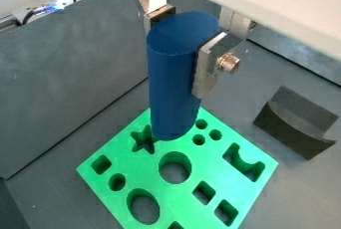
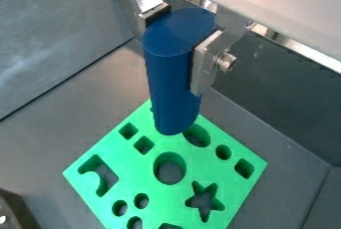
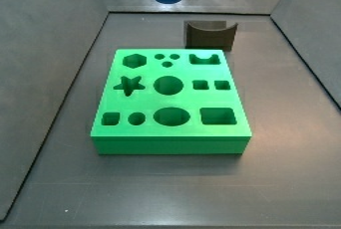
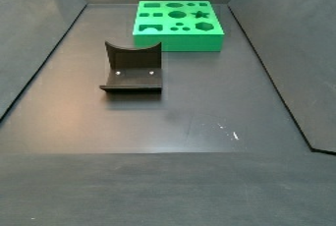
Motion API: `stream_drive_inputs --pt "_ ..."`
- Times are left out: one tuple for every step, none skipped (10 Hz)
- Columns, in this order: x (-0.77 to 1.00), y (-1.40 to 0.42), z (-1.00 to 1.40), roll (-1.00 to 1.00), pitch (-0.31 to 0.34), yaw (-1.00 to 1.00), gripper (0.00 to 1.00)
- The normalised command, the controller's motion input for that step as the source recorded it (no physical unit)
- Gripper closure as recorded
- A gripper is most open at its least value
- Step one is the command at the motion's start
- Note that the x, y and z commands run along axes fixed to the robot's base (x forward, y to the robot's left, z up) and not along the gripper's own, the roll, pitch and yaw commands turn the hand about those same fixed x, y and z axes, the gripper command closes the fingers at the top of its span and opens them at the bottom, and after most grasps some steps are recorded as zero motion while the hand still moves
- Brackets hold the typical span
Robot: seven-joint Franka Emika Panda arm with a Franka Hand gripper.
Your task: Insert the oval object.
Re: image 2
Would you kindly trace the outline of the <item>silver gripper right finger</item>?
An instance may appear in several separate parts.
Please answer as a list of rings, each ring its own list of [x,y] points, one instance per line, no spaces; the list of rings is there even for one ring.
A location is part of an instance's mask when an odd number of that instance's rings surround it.
[[[190,92],[201,96],[214,82],[216,73],[233,70],[237,57],[231,48],[255,22],[223,6],[216,11],[216,29],[193,48]]]

